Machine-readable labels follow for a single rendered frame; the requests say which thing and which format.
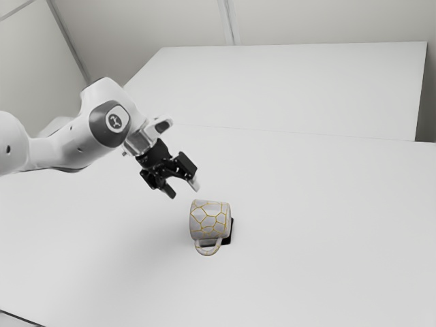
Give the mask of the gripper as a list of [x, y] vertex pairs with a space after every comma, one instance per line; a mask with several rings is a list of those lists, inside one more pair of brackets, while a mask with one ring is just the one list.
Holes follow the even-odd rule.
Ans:
[[193, 190], [200, 189], [196, 176], [197, 166], [184, 152], [179, 152], [176, 157], [171, 156], [161, 139], [144, 154], [135, 156], [135, 159], [142, 167], [140, 176], [147, 185], [151, 189], [161, 190], [170, 199], [176, 197], [175, 190], [166, 181], [170, 177], [187, 181]]

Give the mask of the white mug with yellow cracks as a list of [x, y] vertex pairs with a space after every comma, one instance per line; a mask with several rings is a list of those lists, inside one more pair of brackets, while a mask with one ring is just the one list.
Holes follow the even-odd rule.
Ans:
[[189, 209], [189, 231], [196, 251], [203, 256], [218, 252], [232, 231], [230, 204], [195, 199]]

